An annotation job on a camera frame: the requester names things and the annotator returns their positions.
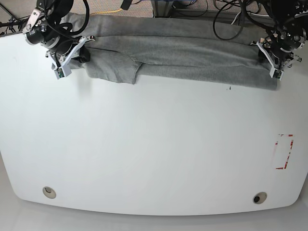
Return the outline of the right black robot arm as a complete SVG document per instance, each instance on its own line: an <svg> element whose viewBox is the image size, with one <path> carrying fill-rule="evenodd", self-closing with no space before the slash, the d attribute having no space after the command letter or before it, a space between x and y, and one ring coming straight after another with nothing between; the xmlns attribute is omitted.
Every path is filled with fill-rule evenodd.
<svg viewBox="0 0 308 231"><path fill-rule="evenodd" d="M58 79L71 74L71 60L80 63L90 61L90 52L85 44L94 41L95 37L81 35L90 19L89 4L86 0L83 2L85 21L77 31L73 31L72 23L61 23L73 7L72 0L38 0L22 31L28 44L40 44L47 49L45 56L51 60L51 68Z"/></svg>

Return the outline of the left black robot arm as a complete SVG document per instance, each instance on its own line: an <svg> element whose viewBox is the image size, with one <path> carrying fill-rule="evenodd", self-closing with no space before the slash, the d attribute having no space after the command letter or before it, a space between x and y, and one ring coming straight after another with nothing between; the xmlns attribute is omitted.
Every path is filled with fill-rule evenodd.
<svg viewBox="0 0 308 231"><path fill-rule="evenodd" d="M284 69L302 59L294 51L303 48L308 40L308 2L306 0L258 0L273 26L254 20L246 10L247 1L239 4L244 16L254 25L265 29L267 36L256 42L260 60L268 60L270 76L281 79Z"/></svg>

